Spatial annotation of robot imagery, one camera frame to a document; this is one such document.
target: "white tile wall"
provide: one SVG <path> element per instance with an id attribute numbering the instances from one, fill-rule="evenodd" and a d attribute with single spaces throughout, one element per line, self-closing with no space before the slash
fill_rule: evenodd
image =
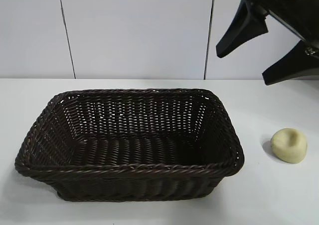
<path id="1" fill-rule="evenodd" d="M 59 0 L 0 0 L 0 77 L 73 78 Z"/>
<path id="2" fill-rule="evenodd" d="M 212 0 L 62 0 L 77 78 L 202 79 Z"/>
<path id="3" fill-rule="evenodd" d="M 216 56 L 216 44 L 229 27 L 240 0 L 215 0 L 207 79 L 261 79 L 262 72 L 285 56 L 299 39 L 270 16 L 269 32 L 238 47 L 224 58 Z"/>

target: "basket bottom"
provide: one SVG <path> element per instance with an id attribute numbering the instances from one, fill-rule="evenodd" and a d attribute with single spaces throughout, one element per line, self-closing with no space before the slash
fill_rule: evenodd
<path id="1" fill-rule="evenodd" d="M 152 201 L 180 201 L 180 200 L 190 200 L 190 199 L 199 199 L 208 196 L 213 189 L 208 192 L 207 194 L 201 194 L 199 196 L 182 196 L 182 197 L 169 197 L 169 198 L 144 198 L 144 199 L 137 199 L 135 197 L 124 197 L 122 199 L 110 199 L 109 197 L 99 197 L 99 198 L 75 198 L 75 197 L 64 197 L 62 196 L 59 192 L 57 192 L 57 195 L 59 198 L 69 201 L 69 202 L 116 202 L 116 203 L 121 203 L 121 202 L 152 202 Z"/>
<path id="2" fill-rule="evenodd" d="M 77 142 L 72 165 L 202 164 L 195 141 L 180 134 L 90 135 L 82 138 Z"/>

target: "woven texture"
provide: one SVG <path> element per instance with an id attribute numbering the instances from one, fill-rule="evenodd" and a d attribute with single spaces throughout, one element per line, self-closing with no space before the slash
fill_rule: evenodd
<path id="1" fill-rule="evenodd" d="M 243 163 L 210 91 L 85 90 L 48 103 L 15 168 L 68 201 L 155 201 L 206 196 Z"/>

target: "white tabletop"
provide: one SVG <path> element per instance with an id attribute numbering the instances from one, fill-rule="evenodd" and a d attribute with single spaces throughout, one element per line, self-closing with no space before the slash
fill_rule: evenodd
<path id="1" fill-rule="evenodd" d="M 245 153 L 242 170 L 202 199 L 174 202 L 66 202 L 19 175 L 14 159 L 46 103 L 68 90 L 204 88 L 223 101 Z M 0 80 L 0 224 L 317 225 L 319 81 Z M 294 127 L 308 138 L 300 164 L 276 159 L 269 139 Z"/>

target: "dark brown wicker basket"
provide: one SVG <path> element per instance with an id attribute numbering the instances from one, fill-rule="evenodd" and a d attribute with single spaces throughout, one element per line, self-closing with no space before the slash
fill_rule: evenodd
<path id="1" fill-rule="evenodd" d="M 243 163 L 210 91 L 86 90 L 48 103 L 15 168 L 68 201 L 155 201 L 206 196 Z"/>

